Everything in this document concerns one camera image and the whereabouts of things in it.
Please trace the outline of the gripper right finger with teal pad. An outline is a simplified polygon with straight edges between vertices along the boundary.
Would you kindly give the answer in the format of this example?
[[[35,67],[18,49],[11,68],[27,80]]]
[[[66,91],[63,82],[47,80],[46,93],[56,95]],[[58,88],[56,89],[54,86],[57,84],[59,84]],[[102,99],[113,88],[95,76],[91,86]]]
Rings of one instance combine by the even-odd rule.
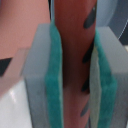
[[[109,27],[96,30],[89,105],[91,128],[128,128],[128,52]]]

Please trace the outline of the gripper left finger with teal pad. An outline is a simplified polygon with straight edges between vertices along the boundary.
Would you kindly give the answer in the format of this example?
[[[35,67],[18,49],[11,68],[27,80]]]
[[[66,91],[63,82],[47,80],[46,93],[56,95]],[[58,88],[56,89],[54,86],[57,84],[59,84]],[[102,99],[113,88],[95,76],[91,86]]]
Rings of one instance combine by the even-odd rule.
[[[54,22],[37,27],[22,75],[33,128],[64,128],[62,46]]]

